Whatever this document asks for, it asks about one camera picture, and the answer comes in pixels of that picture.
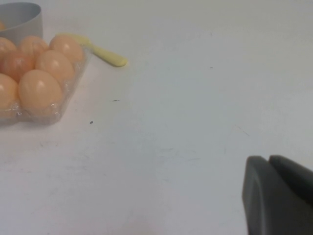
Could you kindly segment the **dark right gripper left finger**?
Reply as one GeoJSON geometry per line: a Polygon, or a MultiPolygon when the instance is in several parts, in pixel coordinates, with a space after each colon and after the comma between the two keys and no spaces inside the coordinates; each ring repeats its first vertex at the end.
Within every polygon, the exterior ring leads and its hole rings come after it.
{"type": "Polygon", "coordinates": [[[269,159],[247,158],[242,200],[250,235],[313,233],[313,196],[294,193],[269,159]]]}

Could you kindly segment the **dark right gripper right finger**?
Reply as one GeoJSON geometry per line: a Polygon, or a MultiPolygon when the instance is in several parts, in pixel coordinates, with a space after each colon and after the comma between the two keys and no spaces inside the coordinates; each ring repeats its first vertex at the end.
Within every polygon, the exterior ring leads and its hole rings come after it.
{"type": "Polygon", "coordinates": [[[270,156],[269,163],[298,196],[313,195],[313,172],[311,170],[279,155],[270,156]]]}

